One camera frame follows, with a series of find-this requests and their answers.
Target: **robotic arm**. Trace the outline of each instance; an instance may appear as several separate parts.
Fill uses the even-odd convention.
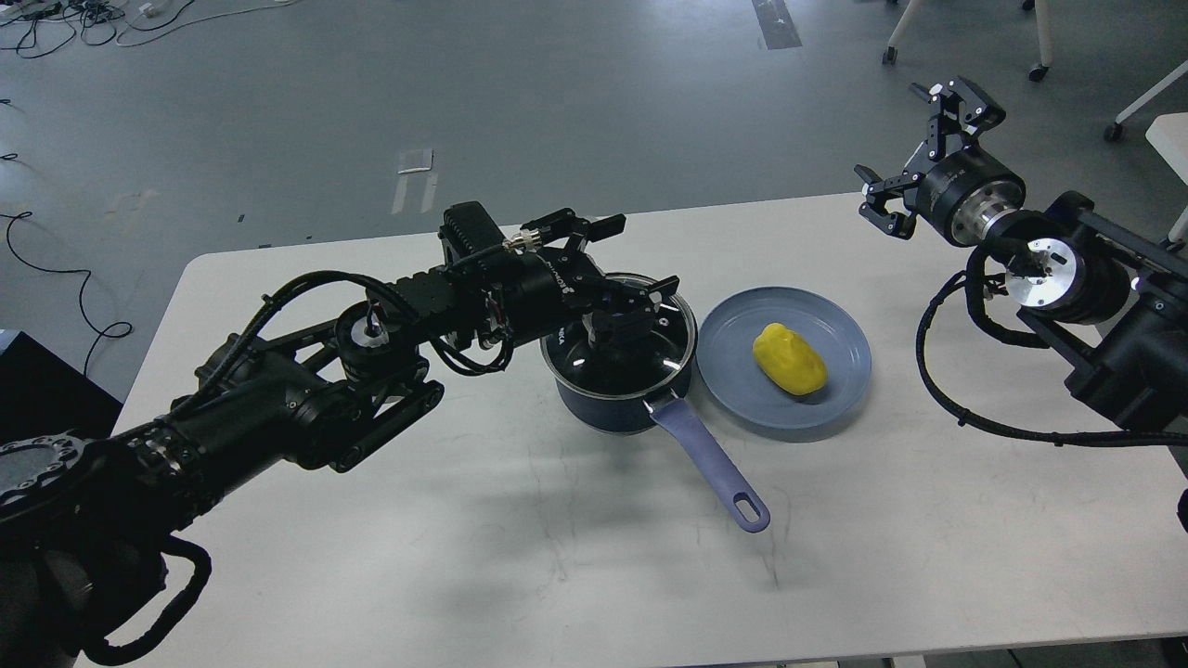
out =
[[[1163,431],[1188,414],[1188,261],[1178,248],[1156,245],[1093,212],[1093,202],[1068,191],[1045,210],[1023,208],[1026,188],[978,138],[1006,113],[977,84],[960,77],[912,90],[929,105],[928,134],[902,172],[881,178],[864,165],[859,214],[887,235],[910,239],[923,218],[953,246],[973,247],[965,271],[941,289],[916,335],[916,359],[934,399],[958,417],[993,434],[1056,445],[1188,445],[1188,435]],[[904,212],[887,209],[903,201]],[[987,276],[987,259],[1005,271]],[[1127,288],[1137,300],[1126,307]],[[1074,398],[1123,431],[1055,434],[1009,427],[960,405],[928,373],[924,342],[944,297],[965,291],[979,329],[1004,344],[1053,348],[1073,371],[1064,386]],[[1030,332],[993,322],[985,300],[1009,296]],[[1089,346],[1062,323],[1095,324],[1125,313],[1101,344]],[[1188,530],[1188,492],[1180,500]]]
[[[678,279],[628,288],[584,252],[625,220],[562,209],[506,239],[478,202],[454,206],[438,233],[443,265],[394,283],[336,271],[296,278],[264,297],[169,414],[100,441],[62,434],[0,447],[0,664],[69,666],[80,650],[109,666],[144,656],[210,575],[207,553],[171,534],[282,459],[343,473],[432,410],[444,389],[426,380],[423,344],[453,371],[481,376],[575,320],[590,336],[608,320],[646,324]],[[362,286],[366,300],[259,338],[286,303],[333,282]],[[475,341],[498,346],[494,360],[467,358]],[[318,372],[335,360],[346,379],[331,383]],[[140,639],[112,647],[107,635],[164,588],[163,554],[191,561],[194,576]]]

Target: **white chair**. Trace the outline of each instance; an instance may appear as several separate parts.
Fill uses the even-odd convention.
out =
[[[887,0],[887,4],[898,5],[899,0]],[[891,39],[887,40],[887,50],[883,53],[883,64],[895,64],[896,57],[899,55],[899,39],[903,37],[908,24],[911,23],[911,18],[916,15],[916,12],[920,11],[923,4],[924,0],[910,0],[908,2],[908,7],[903,11],[903,17],[899,18],[899,23],[895,26],[895,32],[891,33]],[[1044,75],[1048,74],[1048,68],[1051,67],[1053,59],[1048,0],[1023,0],[1019,7],[1024,12],[1036,11],[1036,29],[1040,32],[1040,62],[1028,73],[1028,78],[1031,81],[1043,81]]]

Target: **black box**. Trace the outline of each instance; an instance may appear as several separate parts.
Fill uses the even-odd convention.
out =
[[[122,408],[29,334],[0,329],[0,445],[67,430],[109,436]]]

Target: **white cable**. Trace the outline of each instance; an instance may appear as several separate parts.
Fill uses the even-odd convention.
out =
[[[145,39],[144,42],[137,42],[134,44],[125,44],[125,43],[120,42],[120,38],[128,33],[128,29],[124,29],[124,32],[121,32],[120,34],[118,34],[115,37],[115,45],[116,46],[143,46],[145,44],[148,44],[150,42],[157,42],[162,37],[165,37],[166,34],[169,34],[171,32],[176,32],[178,30],[182,30],[183,27],[191,26],[191,25],[195,25],[195,24],[200,24],[200,23],[203,23],[203,21],[209,21],[211,19],[221,19],[223,17],[234,17],[236,14],[247,14],[247,13],[251,13],[251,12],[259,12],[261,10],[279,10],[282,7],[287,7],[290,5],[296,5],[297,2],[301,2],[301,0],[274,0],[273,5],[264,5],[261,7],[248,7],[247,10],[238,10],[235,12],[225,12],[222,14],[213,14],[213,15],[209,15],[209,17],[203,17],[201,19],[194,19],[192,21],[188,21],[188,23],[184,23],[184,24],[181,24],[181,25],[176,25],[176,26],[166,30],[165,32],[163,32],[160,34],[153,36],[151,39]]]

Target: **handle hole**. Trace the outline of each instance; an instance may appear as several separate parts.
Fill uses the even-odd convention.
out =
[[[754,503],[746,494],[740,492],[734,497],[734,508],[739,509],[742,518],[747,522],[759,521],[759,509],[754,506]]]

